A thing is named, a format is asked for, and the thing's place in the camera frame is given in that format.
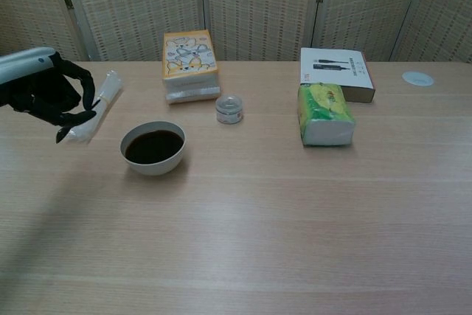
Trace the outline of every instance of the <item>white box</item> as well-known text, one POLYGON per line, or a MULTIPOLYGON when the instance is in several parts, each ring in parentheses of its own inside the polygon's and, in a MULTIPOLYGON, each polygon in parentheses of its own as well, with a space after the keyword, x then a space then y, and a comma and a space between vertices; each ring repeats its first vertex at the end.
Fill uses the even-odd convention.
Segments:
POLYGON ((362 52, 302 48, 300 84, 338 84, 346 101, 371 103, 375 93, 362 52))

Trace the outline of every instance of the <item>white cylindrical object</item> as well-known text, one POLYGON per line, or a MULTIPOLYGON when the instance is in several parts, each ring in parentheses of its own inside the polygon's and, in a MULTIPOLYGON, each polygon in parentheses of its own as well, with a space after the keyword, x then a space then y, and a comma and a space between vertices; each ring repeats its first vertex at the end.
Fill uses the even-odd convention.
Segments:
POLYGON ((109 71, 106 74, 105 82, 98 90, 96 100, 100 100, 100 102, 94 107, 94 111, 97 112, 97 115, 82 125, 73 127, 70 132, 67 133, 69 140, 76 142, 89 142, 94 136, 95 130, 97 129, 104 113, 122 87, 123 83, 118 77, 118 74, 114 70, 109 71))
POLYGON ((222 95, 216 100, 216 119, 232 125, 243 118, 243 101, 236 95, 222 95))

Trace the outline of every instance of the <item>product box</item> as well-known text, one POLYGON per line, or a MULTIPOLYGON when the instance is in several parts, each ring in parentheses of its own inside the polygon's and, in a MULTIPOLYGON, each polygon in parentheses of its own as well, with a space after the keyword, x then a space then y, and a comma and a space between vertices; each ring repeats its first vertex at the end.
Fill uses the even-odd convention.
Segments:
POLYGON ((302 48, 300 84, 338 84, 346 101, 371 103, 375 87, 362 52, 302 48))
POLYGON ((168 103, 220 96, 218 67, 208 30, 164 34, 162 78, 168 103))

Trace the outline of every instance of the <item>small tin can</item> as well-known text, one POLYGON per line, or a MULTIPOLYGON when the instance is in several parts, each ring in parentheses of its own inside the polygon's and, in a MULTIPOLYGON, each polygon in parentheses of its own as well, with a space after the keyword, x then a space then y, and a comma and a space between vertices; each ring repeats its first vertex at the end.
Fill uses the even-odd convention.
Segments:
POLYGON ((227 125, 243 118, 243 101, 236 95, 222 95, 216 100, 216 119, 227 125))

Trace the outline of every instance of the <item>white tube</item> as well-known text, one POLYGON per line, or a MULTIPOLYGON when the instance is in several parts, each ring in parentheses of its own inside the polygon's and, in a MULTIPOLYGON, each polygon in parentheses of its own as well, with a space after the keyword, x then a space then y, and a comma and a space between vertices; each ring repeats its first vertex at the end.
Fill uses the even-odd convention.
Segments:
POLYGON ((109 71, 106 74, 105 82, 98 90, 96 100, 100 100, 100 102, 94 108, 97 115, 82 125, 73 127, 73 129, 67 133, 66 137, 68 140, 72 142, 90 142, 107 108, 122 87, 123 83, 118 77, 118 74, 114 70, 109 71))

